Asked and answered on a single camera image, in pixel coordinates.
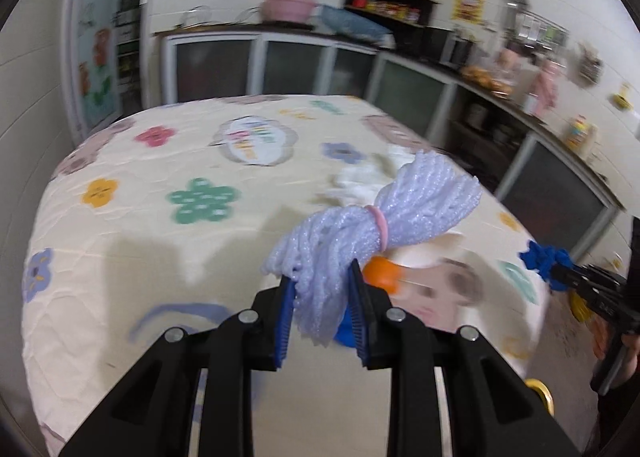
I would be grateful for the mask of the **blue mesh bundle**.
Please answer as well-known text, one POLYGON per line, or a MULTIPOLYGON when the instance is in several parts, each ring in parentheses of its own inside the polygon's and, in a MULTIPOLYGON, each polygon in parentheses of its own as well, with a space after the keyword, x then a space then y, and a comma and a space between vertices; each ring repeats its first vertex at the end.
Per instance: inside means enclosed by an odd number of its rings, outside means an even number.
POLYGON ((341 344, 343 347, 349 347, 349 349, 355 349, 356 341, 354 336, 354 329, 352 329, 352 315, 348 309, 345 310, 340 325, 338 325, 337 332, 333 340, 341 344))
POLYGON ((536 272, 553 291, 566 292, 568 286, 551 275, 553 266, 559 265, 573 269, 574 262, 570 254, 562 248, 542 246, 536 241, 529 240, 527 250, 518 254, 526 269, 536 272))

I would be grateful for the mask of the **orange bottle cap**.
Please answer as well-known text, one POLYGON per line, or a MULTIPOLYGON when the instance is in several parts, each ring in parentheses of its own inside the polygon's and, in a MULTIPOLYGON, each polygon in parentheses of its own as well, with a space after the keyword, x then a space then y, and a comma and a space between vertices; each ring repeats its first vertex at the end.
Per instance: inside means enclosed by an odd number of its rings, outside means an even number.
POLYGON ((389 295, 396 295, 402 267, 377 255, 364 266, 362 276, 367 284, 384 289, 389 295))

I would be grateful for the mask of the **lilac mesh bundle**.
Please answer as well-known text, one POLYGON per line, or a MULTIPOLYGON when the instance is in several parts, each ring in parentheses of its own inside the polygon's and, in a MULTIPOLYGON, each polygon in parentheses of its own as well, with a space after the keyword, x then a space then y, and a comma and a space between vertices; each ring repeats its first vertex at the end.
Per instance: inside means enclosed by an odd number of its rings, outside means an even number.
POLYGON ((262 272, 288 277, 295 288, 300 333, 326 345, 347 307, 347 271, 390 248, 419 245, 465 219, 480 203, 476 177, 454 169, 436 152, 420 152, 381 188, 371 205, 330 207, 284 234, 262 263, 262 272))

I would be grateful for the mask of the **white tissue bundle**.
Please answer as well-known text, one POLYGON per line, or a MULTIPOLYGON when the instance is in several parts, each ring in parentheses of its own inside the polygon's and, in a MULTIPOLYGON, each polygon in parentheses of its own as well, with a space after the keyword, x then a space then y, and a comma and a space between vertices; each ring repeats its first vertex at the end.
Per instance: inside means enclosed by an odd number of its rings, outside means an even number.
POLYGON ((390 145, 385 154, 374 154, 370 160, 347 165, 336 176, 330 177, 329 186, 320 195, 332 205, 372 205, 378 192, 413 159, 414 153, 409 148, 390 145))

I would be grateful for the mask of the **kitchen counter cabinets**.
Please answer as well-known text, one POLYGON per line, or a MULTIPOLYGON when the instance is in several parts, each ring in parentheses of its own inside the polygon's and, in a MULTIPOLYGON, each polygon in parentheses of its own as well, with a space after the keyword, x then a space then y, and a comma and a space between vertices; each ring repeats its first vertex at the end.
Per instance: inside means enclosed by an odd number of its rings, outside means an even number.
POLYGON ((265 25, 160 32, 166 103, 223 96, 357 96, 381 110, 375 131, 448 154, 539 243, 597 257, 624 207, 608 183, 539 119, 451 70, 343 37, 265 25))

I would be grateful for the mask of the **pink thermos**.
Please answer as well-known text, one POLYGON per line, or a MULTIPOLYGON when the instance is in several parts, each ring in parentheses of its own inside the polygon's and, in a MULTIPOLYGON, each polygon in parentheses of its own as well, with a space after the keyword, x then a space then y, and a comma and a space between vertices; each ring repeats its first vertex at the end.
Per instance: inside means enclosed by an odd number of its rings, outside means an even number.
POLYGON ((546 113, 555 107, 558 98, 559 65, 554 61, 545 60, 530 86, 529 93, 536 96, 534 115, 538 119, 544 118, 546 113))

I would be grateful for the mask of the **bag of buns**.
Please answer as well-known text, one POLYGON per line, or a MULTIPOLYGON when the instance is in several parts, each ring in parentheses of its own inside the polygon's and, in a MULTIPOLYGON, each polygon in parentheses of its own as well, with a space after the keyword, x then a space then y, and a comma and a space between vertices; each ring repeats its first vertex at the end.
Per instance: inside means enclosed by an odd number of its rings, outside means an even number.
POLYGON ((465 81, 468 81, 470 84, 476 84, 477 86, 500 96, 500 98, 508 98, 513 92, 510 84, 492 76, 491 72, 486 68, 468 65, 461 68, 460 74, 465 81))

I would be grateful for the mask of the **microwave oven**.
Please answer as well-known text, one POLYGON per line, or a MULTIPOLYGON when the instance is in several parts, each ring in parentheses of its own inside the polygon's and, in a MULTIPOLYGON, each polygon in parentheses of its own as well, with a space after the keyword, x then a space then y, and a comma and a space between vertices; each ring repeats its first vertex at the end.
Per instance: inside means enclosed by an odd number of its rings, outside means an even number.
POLYGON ((462 68, 468 61, 475 46, 461 28, 433 28, 430 38, 431 59, 453 69, 462 68))

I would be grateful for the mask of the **black spice shelf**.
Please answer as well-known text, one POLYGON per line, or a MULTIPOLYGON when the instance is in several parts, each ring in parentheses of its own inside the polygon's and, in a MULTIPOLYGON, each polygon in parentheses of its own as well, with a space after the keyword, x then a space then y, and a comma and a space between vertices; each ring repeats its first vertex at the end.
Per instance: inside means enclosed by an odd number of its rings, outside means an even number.
POLYGON ((430 38, 434 0, 344 0, 344 9, 379 24, 393 35, 396 51, 416 56, 430 38))

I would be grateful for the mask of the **blue plastic basket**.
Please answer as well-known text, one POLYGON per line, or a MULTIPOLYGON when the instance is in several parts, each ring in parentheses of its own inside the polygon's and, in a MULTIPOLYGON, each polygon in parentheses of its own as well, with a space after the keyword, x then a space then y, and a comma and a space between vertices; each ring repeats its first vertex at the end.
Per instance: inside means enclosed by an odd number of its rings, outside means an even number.
POLYGON ((372 43, 384 49, 393 49, 396 46, 389 29, 345 9, 322 4, 318 17, 321 24, 334 34, 372 43))

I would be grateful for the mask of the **pink pot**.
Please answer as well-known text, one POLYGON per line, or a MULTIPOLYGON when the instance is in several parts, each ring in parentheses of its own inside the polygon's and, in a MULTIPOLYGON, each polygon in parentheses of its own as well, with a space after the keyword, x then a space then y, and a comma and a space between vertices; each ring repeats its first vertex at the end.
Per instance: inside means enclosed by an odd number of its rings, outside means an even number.
POLYGON ((306 25, 317 6, 316 0, 262 0, 259 14, 264 22, 306 25))

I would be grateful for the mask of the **flower painted glass door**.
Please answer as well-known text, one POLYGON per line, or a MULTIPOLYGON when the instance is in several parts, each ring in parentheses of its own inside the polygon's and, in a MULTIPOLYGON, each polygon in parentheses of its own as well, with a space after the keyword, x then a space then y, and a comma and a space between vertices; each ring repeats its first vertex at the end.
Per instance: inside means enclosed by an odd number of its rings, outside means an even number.
POLYGON ((70 67, 80 131, 90 136, 122 114, 116 21, 119 0, 73 0, 70 67))

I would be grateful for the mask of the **wall utensil rack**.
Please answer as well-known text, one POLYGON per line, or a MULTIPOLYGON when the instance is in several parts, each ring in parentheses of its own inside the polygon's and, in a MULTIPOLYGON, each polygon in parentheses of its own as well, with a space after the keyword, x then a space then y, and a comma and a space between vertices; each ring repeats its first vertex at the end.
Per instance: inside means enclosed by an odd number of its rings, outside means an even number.
POLYGON ((533 12, 528 0, 506 0, 503 23, 510 39, 529 49, 558 53, 570 35, 563 26, 533 12))

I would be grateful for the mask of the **yellow wall poster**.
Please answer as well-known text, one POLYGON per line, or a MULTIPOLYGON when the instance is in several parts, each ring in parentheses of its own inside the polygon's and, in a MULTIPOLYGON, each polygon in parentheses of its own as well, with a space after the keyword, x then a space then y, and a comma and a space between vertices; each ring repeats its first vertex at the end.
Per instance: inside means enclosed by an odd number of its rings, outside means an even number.
POLYGON ((454 0, 451 18, 454 21, 480 24, 483 21, 485 0, 454 0))

